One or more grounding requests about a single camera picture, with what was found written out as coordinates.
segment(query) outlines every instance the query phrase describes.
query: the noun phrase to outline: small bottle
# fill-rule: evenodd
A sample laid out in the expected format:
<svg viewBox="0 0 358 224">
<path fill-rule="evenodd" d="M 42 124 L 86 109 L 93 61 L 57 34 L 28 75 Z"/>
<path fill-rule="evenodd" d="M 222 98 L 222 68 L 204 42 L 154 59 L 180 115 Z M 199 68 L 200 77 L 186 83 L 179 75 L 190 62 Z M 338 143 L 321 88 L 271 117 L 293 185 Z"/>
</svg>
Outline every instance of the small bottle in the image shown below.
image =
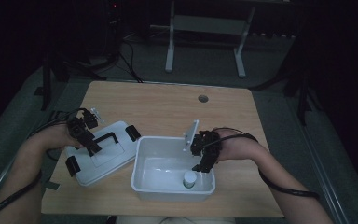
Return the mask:
<svg viewBox="0 0 358 224">
<path fill-rule="evenodd" d="M 191 189 L 196 183 L 196 180 L 197 180 L 197 175 L 194 171 L 186 171 L 185 176 L 183 178 L 183 185 L 187 189 Z"/>
</svg>

